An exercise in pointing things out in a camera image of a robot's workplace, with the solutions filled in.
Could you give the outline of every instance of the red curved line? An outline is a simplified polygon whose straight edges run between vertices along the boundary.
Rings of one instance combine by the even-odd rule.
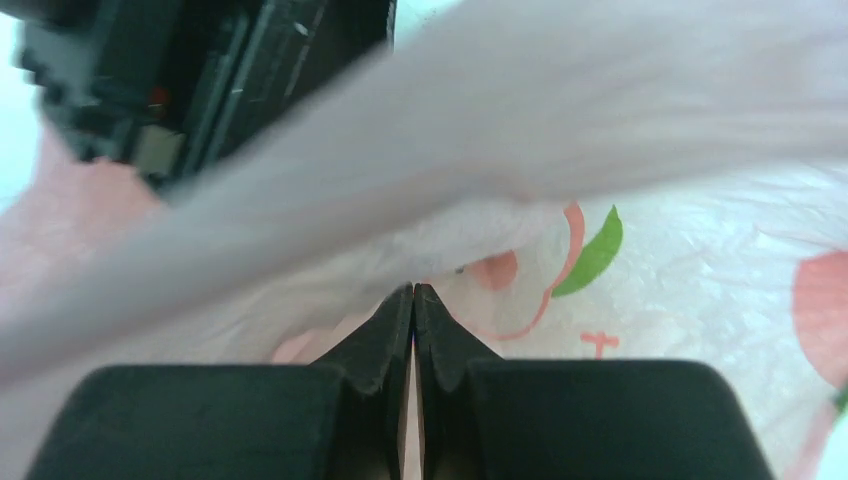
[[[565,265],[562,266],[562,270],[559,272],[556,280],[554,280],[542,294],[542,303],[539,304],[539,309],[536,311],[533,321],[531,321],[526,327],[513,333],[497,334],[487,332],[480,328],[471,328],[474,333],[487,337],[491,340],[501,342],[517,340],[527,336],[527,334],[532,332],[533,329],[539,325],[539,322],[542,321],[542,316],[548,310],[548,304],[551,302],[551,293],[553,293],[554,288],[562,283],[565,278],[568,277],[568,274],[571,273],[571,269],[574,268],[574,264],[577,263],[577,258],[580,257],[580,253],[583,251],[583,240],[586,236],[586,219],[583,216],[583,210],[580,209],[580,205],[578,205],[577,202],[572,202],[571,205],[562,211],[562,213],[565,215],[565,219],[568,221],[568,228],[571,230],[571,238],[568,245],[568,256],[566,257]]]

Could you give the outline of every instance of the white plastic bag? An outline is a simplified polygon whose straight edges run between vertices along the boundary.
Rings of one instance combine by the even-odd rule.
[[[99,365],[265,361],[571,200],[844,158],[846,27],[836,0],[467,0],[0,324],[0,472]]]

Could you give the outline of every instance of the green leaf print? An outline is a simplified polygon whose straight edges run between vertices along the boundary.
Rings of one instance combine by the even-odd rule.
[[[624,227],[621,225],[621,219],[618,218],[618,210],[612,207],[601,230],[583,248],[571,273],[554,288],[551,297],[571,295],[592,283],[610,266],[621,249],[623,238]]]

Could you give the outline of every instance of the crumpled plastic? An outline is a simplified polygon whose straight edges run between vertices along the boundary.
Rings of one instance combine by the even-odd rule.
[[[835,0],[467,0],[4,309],[3,478],[97,366],[296,357],[425,279],[507,355],[717,365],[790,468],[844,375],[790,299],[844,248],[808,229],[844,223],[846,27]]]

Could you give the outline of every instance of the black robotic device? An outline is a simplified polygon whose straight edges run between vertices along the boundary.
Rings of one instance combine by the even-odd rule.
[[[392,37],[395,0],[0,0],[19,66],[83,162],[162,191]]]
[[[772,478],[708,367],[504,360],[416,285],[308,366],[94,372],[27,480],[400,480],[411,368],[424,480]]]

